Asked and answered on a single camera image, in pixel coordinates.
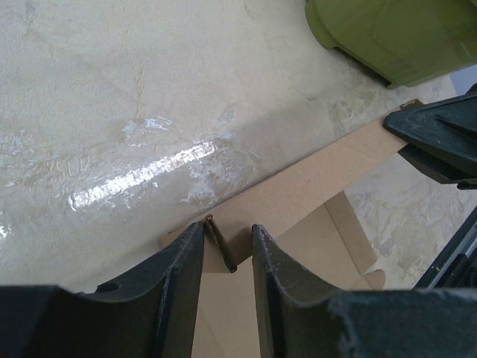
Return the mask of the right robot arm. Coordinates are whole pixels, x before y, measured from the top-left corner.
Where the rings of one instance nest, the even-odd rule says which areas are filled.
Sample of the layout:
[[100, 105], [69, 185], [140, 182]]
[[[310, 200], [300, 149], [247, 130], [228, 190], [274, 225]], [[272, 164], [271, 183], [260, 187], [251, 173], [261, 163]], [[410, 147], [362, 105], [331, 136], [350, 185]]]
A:
[[[476, 88], [443, 101], [415, 100], [383, 127], [405, 142], [399, 155], [441, 185], [476, 189]], [[418, 288], [476, 287], [476, 213], [472, 212], [418, 280]]]

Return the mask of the brown cardboard box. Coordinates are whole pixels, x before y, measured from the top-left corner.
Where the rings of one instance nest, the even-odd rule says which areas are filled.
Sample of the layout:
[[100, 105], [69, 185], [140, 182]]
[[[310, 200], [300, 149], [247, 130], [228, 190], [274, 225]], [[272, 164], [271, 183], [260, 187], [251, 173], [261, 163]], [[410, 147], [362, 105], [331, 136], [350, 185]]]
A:
[[341, 289], [377, 289], [385, 273], [345, 189], [404, 146], [375, 119], [205, 213], [194, 357], [257, 357], [252, 226]]

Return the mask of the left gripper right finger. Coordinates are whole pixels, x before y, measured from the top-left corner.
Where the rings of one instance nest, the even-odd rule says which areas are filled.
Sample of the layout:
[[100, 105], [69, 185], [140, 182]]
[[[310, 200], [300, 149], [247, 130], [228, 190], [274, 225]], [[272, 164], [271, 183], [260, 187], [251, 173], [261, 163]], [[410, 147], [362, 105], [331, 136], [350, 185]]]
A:
[[476, 290], [349, 291], [309, 271], [256, 224], [262, 357], [474, 357]]

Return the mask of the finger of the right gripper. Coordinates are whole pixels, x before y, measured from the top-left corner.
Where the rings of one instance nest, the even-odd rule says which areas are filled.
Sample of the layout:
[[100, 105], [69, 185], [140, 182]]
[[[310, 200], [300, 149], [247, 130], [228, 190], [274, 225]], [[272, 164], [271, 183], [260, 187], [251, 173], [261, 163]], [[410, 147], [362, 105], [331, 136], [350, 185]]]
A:
[[399, 154], [425, 176], [476, 188], [476, 86], [444, 101], [408, 105], [388, 115], [383, 127], [406, 142]]

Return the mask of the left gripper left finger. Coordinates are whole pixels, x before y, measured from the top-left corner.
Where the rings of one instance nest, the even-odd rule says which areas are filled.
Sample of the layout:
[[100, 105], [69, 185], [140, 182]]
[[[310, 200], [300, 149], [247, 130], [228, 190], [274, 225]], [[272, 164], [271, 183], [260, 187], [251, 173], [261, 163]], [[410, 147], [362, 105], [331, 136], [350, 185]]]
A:
[[203, 223], [93, 293], [1, 287], [2, 357], [190, 357]]

